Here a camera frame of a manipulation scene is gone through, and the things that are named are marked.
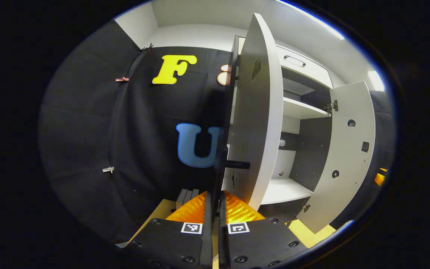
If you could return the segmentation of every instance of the white wall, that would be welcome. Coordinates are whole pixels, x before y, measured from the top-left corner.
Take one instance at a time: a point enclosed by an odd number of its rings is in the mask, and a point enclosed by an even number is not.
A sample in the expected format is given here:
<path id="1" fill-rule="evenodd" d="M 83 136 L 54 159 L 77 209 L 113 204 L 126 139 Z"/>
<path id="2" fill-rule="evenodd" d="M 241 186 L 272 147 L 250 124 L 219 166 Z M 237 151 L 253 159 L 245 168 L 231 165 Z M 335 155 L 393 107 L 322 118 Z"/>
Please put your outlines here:
<path id="1" fill-rule="evenodd" d="M 154 47 L 189 46 L 232 51 L 234 36 L 236 34 L 240 36 L 246 36 L 246 32 L 247 31 L 245 29 L 214 24 L 171 25 L 159 27 L 142 46 L 147 47 L 150 45 L 150 43 L 152 43 Z M 278 39 L 275 39 L 275 43 L 296 51 L 297 53 L 306 56 L 307 58 L 326 68 L 330 73 L 333 87 L 345 85 L 343 80 L 341 80 L 338 75 L 329 70 L 326 66 L 313 57 L 309 56 L 307 53 L 304 53 L 300 49 L 297 49 L 290 44 L 279 41 Z"/>
<path id="2" fill-rule="evenodd" d="M 116 17 L 115 21 L 139 48 L 147 47 L 147 39 L 159 29 L 151 2 L 128 10 Z"/>

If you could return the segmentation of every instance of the yellow surface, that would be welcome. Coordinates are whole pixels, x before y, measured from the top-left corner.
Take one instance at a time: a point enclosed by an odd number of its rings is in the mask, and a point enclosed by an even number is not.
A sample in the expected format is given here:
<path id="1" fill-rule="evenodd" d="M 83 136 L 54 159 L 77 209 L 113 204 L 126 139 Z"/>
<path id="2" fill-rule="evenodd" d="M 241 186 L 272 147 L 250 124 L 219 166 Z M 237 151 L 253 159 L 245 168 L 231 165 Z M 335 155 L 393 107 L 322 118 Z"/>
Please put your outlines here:
<path id="1" fill-rule="evenodd" d="M 197 63 L 197 57 L 193 55 L 165 55 L 162 57 L 163 63 L 159 75 L 152 80 L 153 84 L 174 84 L 177 78 L 174 78 L 174 71 L 177 75 L 184 75 L 187 71 L 187 62 L 191 65 Z"/>
<path id="2" fill-rule="evenodd" d="M 170 216 L 170 214 L 172 214 L 172 212 L 170 210 L 176 208 L 175 206 L 175 201 L 170 201 L 167 199 L 163 199 L 159 205 L 157 206 L 157 208 L 155 208 L 155 210 L 152 212 L 152 214 L 150 214 L 150 216 L 147 218 L 147 220 L 145 220 L 144 224 L 138 229 L 138 231 L 134 234 L 134 236 L 129 240 L 129 242 L 127 242 L 126 246 L 132 242 L 132 240 L 135 238 L 135 236 L 142 231 L 142 228 L 145 227 L 145 225 L 147 225 L 147 223 L 149 223 L 149 221 L 153 218 L 158 218 L 158 219 L 165 219 L 166 217 Z"/>
<path id="3" fill-rule="evenodd" d="M 313 247 L 336 231 L 333 227 L 326 225 L 325 228 L 314 234 L 300 220 L 294 220 L 288 228 L 307 248 Z"/>
<path id="4" fill-rule="evenodd" d="M 166 220 L 189 223 L 203 223 L 206 196 L 206 191 L 202 192 L 201 194 L 198 194 L 196 197 L 186 202 L 183 206 L 181 206 L 174 213 L 168 216 Z"/>
<path id="5" fill-rule="evenodd" d="M 264 220 L 265 217 L 256 212 L 240 198 L 228 191 L 224 191 L 227 202 L 227 224 L 242 223 L 247 221 Z"/>
<path id="6" fill-rule="evenodd" d="M 384 182 L 385 177 L 381 174 L 377 174 L 376 177 L 374 178 L 374 182 L 377 183 L 377 185 L 381 186 Z"/>

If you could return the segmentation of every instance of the cabinet shelf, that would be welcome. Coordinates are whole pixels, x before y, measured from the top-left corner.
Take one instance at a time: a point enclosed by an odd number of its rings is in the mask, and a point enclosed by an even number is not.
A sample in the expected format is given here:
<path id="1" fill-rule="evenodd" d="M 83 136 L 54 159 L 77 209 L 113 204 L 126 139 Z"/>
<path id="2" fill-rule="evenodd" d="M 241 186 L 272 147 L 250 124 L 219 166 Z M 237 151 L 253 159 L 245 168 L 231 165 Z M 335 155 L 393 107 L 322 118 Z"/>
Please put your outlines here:
<path id="1" fill-rule="evenodd" d="M 326 111 L 287 97 L 283 97 L 283 115 L 300 120 L 331 117 Z"/>
<path id="2" fill-rule="evenodd" d="M 293 201 L 310 197 L 312 191 L 290 178 L 272 177 L 261 204 Z"/>

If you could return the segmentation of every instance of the cabinet door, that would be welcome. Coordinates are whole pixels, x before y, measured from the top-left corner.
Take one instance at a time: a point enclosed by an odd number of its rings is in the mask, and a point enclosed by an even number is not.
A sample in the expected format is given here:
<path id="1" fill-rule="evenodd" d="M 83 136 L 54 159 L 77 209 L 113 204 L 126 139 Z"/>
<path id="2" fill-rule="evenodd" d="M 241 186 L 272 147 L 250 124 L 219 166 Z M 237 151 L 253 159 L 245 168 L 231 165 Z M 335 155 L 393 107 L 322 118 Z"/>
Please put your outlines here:
<path id="1" fill-rule="evenodd" d="M 335 219 L 357 193 L 373 156 L 374 108 L 364 81 L 330 89 L 331 143 L 318 185 L 297 218 L 313 233 Z"/>
<path id="2" fill-rule="evenodd" d="M 228 160 L 250 162 L 227 169 L 222 189 L 258 209 L 275 167 L 283 117 L 280 60 L 266 22 L 253 14 L 240 54 L 239 80 Z"/>

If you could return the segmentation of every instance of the black cylindrical handle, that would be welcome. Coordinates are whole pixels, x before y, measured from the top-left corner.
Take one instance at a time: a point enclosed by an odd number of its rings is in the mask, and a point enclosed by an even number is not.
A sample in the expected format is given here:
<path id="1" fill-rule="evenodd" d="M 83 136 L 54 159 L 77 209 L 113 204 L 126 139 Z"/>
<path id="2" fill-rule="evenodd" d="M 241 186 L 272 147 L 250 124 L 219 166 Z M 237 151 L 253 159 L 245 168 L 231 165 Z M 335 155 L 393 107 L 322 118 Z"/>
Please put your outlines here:
<path id="1" fill-rule="evenodd" d="M 249 162 L 229 161 L 227 160 L 226 168 L 249 169 Z"/>

